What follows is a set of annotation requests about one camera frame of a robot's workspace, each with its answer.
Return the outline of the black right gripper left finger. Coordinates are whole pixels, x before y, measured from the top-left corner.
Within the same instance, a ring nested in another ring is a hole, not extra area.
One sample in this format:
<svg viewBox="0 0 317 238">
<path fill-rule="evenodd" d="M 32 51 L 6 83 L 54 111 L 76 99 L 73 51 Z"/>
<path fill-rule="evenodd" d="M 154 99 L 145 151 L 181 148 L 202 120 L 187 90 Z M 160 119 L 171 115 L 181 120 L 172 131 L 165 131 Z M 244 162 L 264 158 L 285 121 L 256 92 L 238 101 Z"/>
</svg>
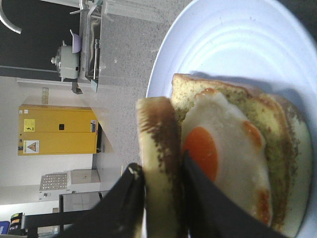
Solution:
<svg viewBox="0 0 317 238">
<path fill-rule="evenodd" d="M 142 167 L 131 163 L 106 196 L 57 238 L 141 238 L 144 214 Z"/>
</svg>

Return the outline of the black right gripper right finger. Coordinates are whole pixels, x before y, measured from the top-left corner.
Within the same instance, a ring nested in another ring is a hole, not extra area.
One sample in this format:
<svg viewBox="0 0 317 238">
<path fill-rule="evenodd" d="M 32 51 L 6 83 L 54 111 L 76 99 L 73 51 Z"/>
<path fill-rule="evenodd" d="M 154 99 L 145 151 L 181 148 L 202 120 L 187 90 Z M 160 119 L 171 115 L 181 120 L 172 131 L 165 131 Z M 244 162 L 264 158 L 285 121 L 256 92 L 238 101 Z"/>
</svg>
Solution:
<svg viewBox="0 0 317 238">
<path fill-rule="evenodd" d="M 224 195 L 190 157 L 183 156 L 185 214 L 192 238 L 283 238 Z"/>
</svg>

